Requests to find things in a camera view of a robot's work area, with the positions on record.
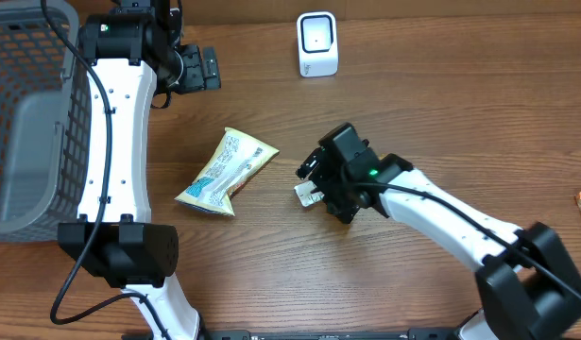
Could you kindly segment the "cream wet wipes pack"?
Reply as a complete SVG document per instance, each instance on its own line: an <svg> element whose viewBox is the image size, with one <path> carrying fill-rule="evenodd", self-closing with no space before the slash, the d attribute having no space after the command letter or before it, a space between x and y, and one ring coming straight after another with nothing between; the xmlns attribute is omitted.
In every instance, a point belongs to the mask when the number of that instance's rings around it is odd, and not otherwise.
<svg viewBox="0 0 581 340"><path fill-rule="evenodd" d="M226 127L210 160L175 200L202 212L235 216L231 197L278 154L277 148Z"/></svg>

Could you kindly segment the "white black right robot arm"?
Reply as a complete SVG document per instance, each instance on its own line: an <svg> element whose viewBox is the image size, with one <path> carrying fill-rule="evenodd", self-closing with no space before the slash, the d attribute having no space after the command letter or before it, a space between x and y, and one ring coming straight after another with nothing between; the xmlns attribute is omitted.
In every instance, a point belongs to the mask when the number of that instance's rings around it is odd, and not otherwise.
<svg viewBox="0 0 581 340"><path fill-rule="evenodd" d="M481 308L457 339L559 339L581 319L581 275L553 229L504 222L448 194L405 159L369 147L316 148L296 171L330 214L360 209L403 223L471 270Z"/></svg>

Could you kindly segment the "white tube gold cap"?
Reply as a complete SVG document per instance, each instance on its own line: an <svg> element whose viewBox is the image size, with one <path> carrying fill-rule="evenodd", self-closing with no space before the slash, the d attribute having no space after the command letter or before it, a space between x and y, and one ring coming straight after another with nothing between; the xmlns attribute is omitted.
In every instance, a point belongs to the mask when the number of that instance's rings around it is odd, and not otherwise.
<svg viewBox="0 0 581 340"><path fill-rule="evenodd" d="M324 194L316 187L316 185L308 180L294 187L295 193L299 199L300 204L307 208L317 202L321 201Z"/></svg>

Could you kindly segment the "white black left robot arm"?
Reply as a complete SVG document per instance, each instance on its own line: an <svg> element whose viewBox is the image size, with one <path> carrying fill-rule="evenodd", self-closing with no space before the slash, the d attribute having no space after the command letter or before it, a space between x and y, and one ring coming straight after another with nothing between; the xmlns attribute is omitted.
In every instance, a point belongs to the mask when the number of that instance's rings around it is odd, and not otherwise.
<svg viewBox="0 0 581 340"><path fill-rule="evenodd" d="M152 221L146 183L153 98L220 85L214 50L182 35L181 3L119 1L89 16L68 46L89 79L90 145L77 218L59 225L57 240L75 270L135 304L152 339L208 337L175 273L177 230Z"/></svg>

